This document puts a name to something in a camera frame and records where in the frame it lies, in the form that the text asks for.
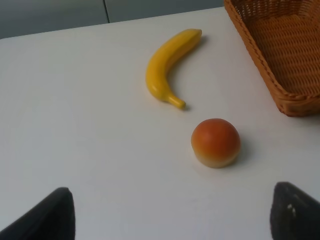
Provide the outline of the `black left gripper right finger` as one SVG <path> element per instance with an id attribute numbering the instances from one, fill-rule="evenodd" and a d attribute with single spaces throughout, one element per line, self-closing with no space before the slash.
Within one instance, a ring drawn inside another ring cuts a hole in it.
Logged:
<path id="1" fill-rule="evenodd" d="M 320 202 L 290 182 L 277 182 L 269 221 L 274 240 L 318 240 Z"/>

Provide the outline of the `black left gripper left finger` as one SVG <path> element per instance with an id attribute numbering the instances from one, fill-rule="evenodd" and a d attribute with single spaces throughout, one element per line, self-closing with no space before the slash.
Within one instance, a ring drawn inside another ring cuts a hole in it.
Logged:
<path id="1" fill-rule="evenodd" d="M 0 231 L 2 240 L 74 240 L 76 215 L 72 192 L 59 187 Z"/>

